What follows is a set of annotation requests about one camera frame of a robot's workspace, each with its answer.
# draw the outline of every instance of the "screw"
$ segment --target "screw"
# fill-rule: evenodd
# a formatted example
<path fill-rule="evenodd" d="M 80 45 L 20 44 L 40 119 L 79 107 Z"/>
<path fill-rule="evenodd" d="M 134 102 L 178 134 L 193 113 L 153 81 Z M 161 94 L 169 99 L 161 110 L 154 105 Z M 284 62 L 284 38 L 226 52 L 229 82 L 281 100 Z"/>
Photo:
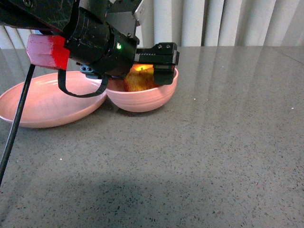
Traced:
<path fill-rule="evenodd" d="M 31 0 L 23 0 L 23 4 L 24 4 L 26 7 L 32 7 L 32 1 L 31 1 Z"/>

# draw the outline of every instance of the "pink plate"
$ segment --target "pink plate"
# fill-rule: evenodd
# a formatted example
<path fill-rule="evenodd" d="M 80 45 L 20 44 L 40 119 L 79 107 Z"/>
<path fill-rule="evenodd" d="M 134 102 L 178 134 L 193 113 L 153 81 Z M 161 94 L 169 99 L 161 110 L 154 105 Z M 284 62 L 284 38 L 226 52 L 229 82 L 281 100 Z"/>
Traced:
<path fill-rule="evenodd" d="M 100 80 L 92 80 L 79 71 L 66 73 L 67 89 L 75 94 L 95 92 Z M 0 118 L 11 123 L 23 83 L 0 96 Z M 28 90 L 20 126 L 46 128 L 64 125 L 79 120 L 95 111 L 106 98 L 105 92 L 90 98 L 66 95 L 58 88 L 57 73 L 33 78 Z"/>

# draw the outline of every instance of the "shallow pink dish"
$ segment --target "shallow pink dish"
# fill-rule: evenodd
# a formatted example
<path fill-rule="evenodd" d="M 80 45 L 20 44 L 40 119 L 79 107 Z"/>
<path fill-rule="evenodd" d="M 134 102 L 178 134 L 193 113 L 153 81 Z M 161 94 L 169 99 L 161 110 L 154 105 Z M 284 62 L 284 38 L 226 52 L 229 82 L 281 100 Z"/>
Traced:
<path fill-rule="evenodd" d="M 147 112 L 161 107 L 170 100 L 177 85 L 178 75 L 179 72 L 175 69 L 171 85 L 138 92 L 126 92 L 122 80 L 109 80 L 105 91 L 110 100 L 119 108 L 129 112 Z"/>
<path fill-rule="evenodd" d="M 66 73 L 67 89 L 75 94 L 95 92 L 100 80 L 92 80 L 79 71 Z M 23 83 L 0 96 L 0 118 L 11 123 L 17 109 Z M 77 98 L 66 95 L 58 88 L 57 73 L 33 78 L 28 90 L 20 126 L 47 128 L 64 125 L 79 120 L 95 111 L 106 98 L 99 96 Z"/>

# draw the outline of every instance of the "countertop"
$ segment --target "countertop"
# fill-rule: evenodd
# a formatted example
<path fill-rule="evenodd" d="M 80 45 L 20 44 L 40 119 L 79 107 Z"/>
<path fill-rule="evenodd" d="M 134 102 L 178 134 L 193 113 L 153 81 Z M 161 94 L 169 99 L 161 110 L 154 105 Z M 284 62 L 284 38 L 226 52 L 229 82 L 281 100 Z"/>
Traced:
<path fill-rule="evenodd" d="M 106 99 L 74 123 L 19 128 L 0 227 L 304 227 L 304 48 L 179 51 L 157 110 Z M 28 67 L 24 50 L 0 50 L 0 95 Z M 1 152 L 9 130 L 0 120 Z"/>

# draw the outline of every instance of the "red 3d-printed part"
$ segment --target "red 3d-printed part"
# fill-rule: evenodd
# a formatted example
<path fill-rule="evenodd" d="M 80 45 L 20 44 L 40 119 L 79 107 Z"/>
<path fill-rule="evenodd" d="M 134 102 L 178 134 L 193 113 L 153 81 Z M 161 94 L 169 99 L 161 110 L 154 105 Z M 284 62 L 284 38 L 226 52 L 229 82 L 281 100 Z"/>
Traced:
<path fill-rule="evenodd" d="M 27 54 L 36 66 L 66 70 L 70 51 L 64 48 L 64 44 L 65 39 L 58 35 L 31 34 Z"/>

